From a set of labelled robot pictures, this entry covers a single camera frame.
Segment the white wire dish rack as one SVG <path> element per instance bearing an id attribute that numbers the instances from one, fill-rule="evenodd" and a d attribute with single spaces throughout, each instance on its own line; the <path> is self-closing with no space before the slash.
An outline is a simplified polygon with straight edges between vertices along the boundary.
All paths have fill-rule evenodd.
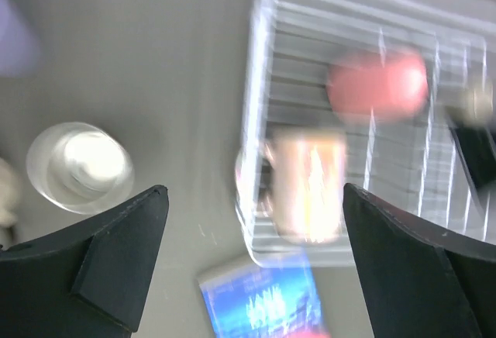
<path id="1" fill-rule="evenodd" d="M 241 149 L 279 126 L 339 128 L 326 96 L 331 65 L 347 54 L 412 49 L 426 65 L 421 112 L 348 124 L 346 180 L 407 212 L 486 243 L 495 241 L 495 190 L 472 191 L 447 124 L 471 81 L 495 97 L 495 5 L 488 0 L 254 0 Z M 271 219 L 242 215 L 253 261 L 305 253 L 319 267 L 354 263 L 346 228 L 324 244 L 292 243 Z"/>

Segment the lilac cup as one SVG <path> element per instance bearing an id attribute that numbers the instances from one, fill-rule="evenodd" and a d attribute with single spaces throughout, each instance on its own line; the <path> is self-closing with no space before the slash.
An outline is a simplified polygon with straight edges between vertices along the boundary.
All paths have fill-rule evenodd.
<path id="1" fill-rule="evenodd" d="M 41 58 L 38 36 L 14 0 L 1 0 L 1 77 L 24 77 Z"/>

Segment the cream mug black handle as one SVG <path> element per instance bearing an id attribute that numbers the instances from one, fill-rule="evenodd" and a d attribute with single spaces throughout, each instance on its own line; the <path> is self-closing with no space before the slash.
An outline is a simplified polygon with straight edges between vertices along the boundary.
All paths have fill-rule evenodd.
<path id="1" fill-rule="evenodd" d="M 21 181 L 4 159 L 1 159 L 0 174 L 1 227 L 9 228 L 17 223 L 15 210 L 21 197 Z"/>

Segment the cream and brown cup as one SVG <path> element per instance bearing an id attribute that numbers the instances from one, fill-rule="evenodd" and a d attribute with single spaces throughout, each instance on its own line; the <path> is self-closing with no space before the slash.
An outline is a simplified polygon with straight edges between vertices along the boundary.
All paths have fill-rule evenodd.
<path id="1" fill-rule="evenodd" d="M 26 172 L 48 201 L 88 216 L 124 202 L 134 183 L 126 149 L 84 122 L 63 122 L 38 135 L 26 155 Z"/>

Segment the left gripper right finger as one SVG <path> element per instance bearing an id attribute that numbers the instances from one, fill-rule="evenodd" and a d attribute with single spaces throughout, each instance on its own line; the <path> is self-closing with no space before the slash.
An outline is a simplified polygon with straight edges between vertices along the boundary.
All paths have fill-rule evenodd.
<path id="1" fill-rule="evenodd" d="M 344 186 L 343 213 L 376 337 L 493 337 L 495 247 Z"/>

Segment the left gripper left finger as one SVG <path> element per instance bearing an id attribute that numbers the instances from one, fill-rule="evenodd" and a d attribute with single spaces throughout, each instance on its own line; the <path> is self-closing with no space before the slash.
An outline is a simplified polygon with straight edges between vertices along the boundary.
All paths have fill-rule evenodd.
<path id="1" fill-rule="evenodd" d="M 1 252 L 3 337 L 130 337 L 140 326 L 169 211 L 155 185 Z"/>

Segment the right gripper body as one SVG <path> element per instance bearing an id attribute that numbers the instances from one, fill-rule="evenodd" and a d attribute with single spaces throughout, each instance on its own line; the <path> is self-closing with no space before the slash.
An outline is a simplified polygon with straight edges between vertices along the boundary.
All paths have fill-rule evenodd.
<path id="1" fill-rule="evenodd" d="M 446 118 L 472 191 L 495 190 L 495 125 L 470 124 L 454 109 Z"/>

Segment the salmon pink cup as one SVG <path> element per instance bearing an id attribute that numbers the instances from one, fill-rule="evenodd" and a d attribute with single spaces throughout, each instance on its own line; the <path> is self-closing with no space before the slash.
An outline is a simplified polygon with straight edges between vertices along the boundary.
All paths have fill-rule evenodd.
<path id="1" fill-rule="evenodd" d="M 332 110 L 348 122 L 412 117 L 429 93 L 425 61 L 412 49 L 347 54 L 330 66 L 326 91 Z"/>

